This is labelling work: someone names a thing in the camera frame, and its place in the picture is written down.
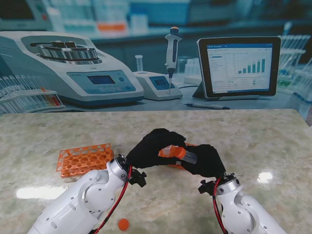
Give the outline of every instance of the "countertop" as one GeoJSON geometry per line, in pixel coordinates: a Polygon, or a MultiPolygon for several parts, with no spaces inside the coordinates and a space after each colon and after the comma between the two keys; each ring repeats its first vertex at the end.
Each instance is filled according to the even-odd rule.
{"type": "MultiPolygon", "coordinates": [[[[294,110],[157,111],[7,114],[0,117],[0,233],[24,234],[52,199],[75,181],[61,179],[61,149],[112,143],[125,155],[154,128],[177,131],[192,144],[217,148],[288,234],[312,229],[312,131],[294,110]]],[[[143,170],[147,185],[128,186],[101,233],[219,234],[202,177],[159,166],[143,170]]]]}

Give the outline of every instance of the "red cable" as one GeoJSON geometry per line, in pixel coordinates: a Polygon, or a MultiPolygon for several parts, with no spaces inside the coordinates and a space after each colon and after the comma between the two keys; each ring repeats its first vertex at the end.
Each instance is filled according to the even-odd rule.
{"type": "Polygon", "coordinates": [[[217,203],[216,203],[216,199],[215,199],[216,189],[218,187],[218,184],[219,184],[220,180],[221,180],[221,178],[217,179],[216,182],[215,182],[215,185],[214,185],[213,203],[214,203],[214,212],[215,212],[216,218],[218,219],[218,223],[220,225],[220,228],[222,229],[223,233],[226,234],[227,231],[225,230],[225,228],[223,226],[223,223],[222,223],[222,220],[221,220],[221,216],[220,216],[220,212],[219,212],[219,209],[218,209],[218,206],[217,206],[217,203]]]}
{"type": "Polygon", "coordinates": [[[108,215],[106,216],[106,218],[104,219],[104,221],[101,223],[101,225],[95,231],[94,234],[97,234],[101,230],[101,228],[107,223],[108,219],[110,218],[110,216],[112,215],[112,213],[116,209],[117,205],[120,203],[120,200],[122,199],[124,193],[126,192],[126,189],[127,189],[128,183],[129,183],[129,179],[131,177],[131,173],[132,173],[132,166],[129,167],[128,180],[126,181],[125,185],[123,186],[123,189],[122,189],[122,191],[121,191],[121,193],[119,195],[118,200],[116,201],[115,205],[112,207],[111,211],[108,213],[108,215]]]}

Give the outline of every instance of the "orange cap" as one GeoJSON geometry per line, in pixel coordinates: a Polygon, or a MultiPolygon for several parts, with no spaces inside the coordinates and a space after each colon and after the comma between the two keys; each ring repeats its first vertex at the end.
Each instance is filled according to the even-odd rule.
{"type": "Polygon", "coordinates": [[[127,230],[129,228],[129,221],[125,218],[122,218],[118,223],[118,227],[122,231],[127,230]]]}
{"type": "Polygon", "coordinates": [[[175,157],[179,158],[179,159],[183,159],[185,154],[186,154],[186,150],[183,147],[178,147],[176,148],[176,150],[179,150],[179,152],[176,152],[175,157]]]}

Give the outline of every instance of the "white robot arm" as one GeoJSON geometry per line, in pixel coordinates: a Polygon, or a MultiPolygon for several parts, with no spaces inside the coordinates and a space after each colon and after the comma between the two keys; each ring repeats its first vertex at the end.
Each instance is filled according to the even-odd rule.
{"type": "Polygon", "coordinates": [[[106,170],[88,172],[49,204],[28,234],[88,234],[127,179],[118,158],[107,163],[106,170]]]}
{"type": "MultiPolygon", "coordinates": [[[[130,183],[143,187],[145,173],[134,170],[130,183]]],[[[128,178],[128,167],[122,155],[107,163],[106,170],[85,174],[55,199],[38,217],[28,234],[88,234],[102,214],[115,201],[114,193],[128,178]]],[[[215,183],[202,181],[200,193],[213,195],[215,183]]],[[[243,186],[234,174],[225,175],[216,188],[222,204],[222,223],[229,234],[286,234],[278,223],[251,196],[242,193],[243,186]]]]}
{"type": "MultiPolygon", "coordinates": [[[[210,193],[214,183],[202,181],[202,184],[199,188],[200,193],[210,193]]],[[[242,188],[234,174],[225,176],[217,187],[216,197],[222,204],[221,219],[227,232],[229,234],[286,234],[252,196],[242,193],[242,188]]]]}

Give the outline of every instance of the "tablet screen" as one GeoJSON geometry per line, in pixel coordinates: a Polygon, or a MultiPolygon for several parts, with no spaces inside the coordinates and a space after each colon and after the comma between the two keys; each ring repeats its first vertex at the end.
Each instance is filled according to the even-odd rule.
{"type": "Polygon", "coordinates": [[[207,45],[214,94],[268,91],[272,43],[207,45]]]}

